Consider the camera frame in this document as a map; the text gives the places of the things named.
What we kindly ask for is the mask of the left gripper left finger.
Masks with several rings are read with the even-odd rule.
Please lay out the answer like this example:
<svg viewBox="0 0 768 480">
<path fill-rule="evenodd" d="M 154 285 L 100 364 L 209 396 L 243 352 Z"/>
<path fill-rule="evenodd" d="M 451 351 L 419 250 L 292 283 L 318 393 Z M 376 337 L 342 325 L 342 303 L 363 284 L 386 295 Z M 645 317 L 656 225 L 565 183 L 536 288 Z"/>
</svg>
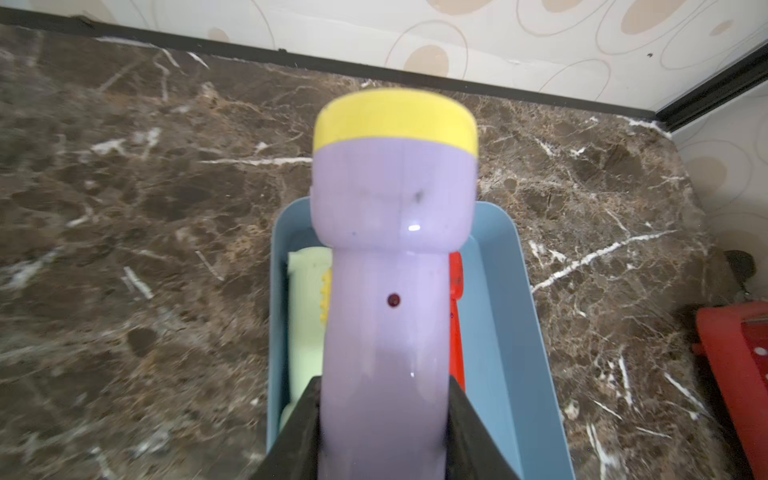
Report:
<svg viewBox="0 0 768 480">
<path fill-rule="evenodd" d="M 316 480 L 320 450 L 321 376 L 313 377 L 251 480 Z"/>
</svg>

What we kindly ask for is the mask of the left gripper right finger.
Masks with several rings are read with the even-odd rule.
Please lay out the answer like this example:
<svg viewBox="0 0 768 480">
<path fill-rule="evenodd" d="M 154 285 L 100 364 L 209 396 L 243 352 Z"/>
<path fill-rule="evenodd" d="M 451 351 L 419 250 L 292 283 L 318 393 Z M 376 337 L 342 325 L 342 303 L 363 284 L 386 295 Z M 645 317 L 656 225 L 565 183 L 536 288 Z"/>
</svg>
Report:
<svg viewBox="0 0 768 480">
<path fill-rule="evenodd" d="M 453 377 L 449 382 L 446 448 L 448 480 L 520 479 Z"/>
</svg>

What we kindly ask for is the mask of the light green flashlight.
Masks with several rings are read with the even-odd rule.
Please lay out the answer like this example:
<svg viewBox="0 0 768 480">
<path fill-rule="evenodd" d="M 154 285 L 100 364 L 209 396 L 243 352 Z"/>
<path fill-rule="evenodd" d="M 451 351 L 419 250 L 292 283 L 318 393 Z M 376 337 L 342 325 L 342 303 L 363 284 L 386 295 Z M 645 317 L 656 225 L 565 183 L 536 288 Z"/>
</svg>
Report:
<svg viewBox="0 0 768 480">
<path fill-rule="evenodd" d="M 283 428 L 310 380 L 322 374 L 332 282 L 332 250 L 316 246 L 287 257 L 287 355 L 290 401 L 283 408 Z"/>
</svg>

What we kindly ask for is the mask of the red flashlight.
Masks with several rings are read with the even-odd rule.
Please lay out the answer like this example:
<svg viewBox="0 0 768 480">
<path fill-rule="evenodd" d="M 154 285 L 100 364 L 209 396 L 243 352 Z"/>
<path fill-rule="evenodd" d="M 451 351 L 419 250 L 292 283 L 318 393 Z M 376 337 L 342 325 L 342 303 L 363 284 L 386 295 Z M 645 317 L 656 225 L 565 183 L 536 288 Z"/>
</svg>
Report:
<svg viewBox="0 0 768 480">
<path fill-rule="evenodd" d="M 450 263 L 450 374 L 462 390 L 465 389 L 463 346 L 458 301 L 464 293 L 462 256 L 459 252 L 449 255 Z"/>
</svg>

